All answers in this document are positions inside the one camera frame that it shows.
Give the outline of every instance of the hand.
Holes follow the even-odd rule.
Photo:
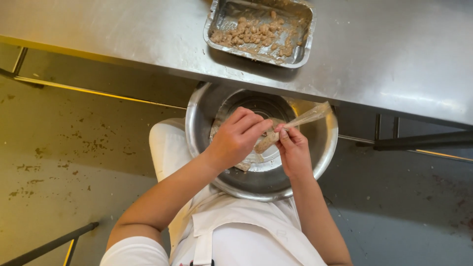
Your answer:
[[[282,129],[283,126],[284,124],[279,124],[274,131],[279,132],[279,141],[276,142],[276,147],[281,155],[284,173],[289,178],[313,177],[307,138],[293,127],[289,129],[289,132],[286,132]]]
[[[219,172],[237,165],[253,150],[258,137],[272,126],[250,109],[238,107],[220,126],[208,148],[202,153]]]

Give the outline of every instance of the apron strap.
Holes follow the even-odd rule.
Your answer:
[[[213,230],[197,237],[193,261],[194,266],[213,266],[212,234]]]

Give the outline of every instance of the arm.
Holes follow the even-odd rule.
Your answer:
[[[271,120],[239,107],[202,154],[154,185],[123,213],[110,233],[107,250],[133,236],[148,237],[162,245],[161,231],[179,210],[218,174],[241,162],[271,126]]]
[[[284,172],[289,177],[302,232],[327,265],[352,265],[345,241],[330,215],[312,172],[307,138],[297,129],[281,130],[276,143]]]

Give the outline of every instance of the white sleeve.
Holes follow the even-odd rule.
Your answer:
[[[164,248],[147,237],[130,237],[113,245],[100,266],[169,266]]]

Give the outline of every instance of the left hand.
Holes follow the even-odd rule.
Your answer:
[[[250,109],[238,107],[220,126],[208,148],[202,153],[210,166],[223,172],[243,161],[253,150],[258,137],[272,126]]]

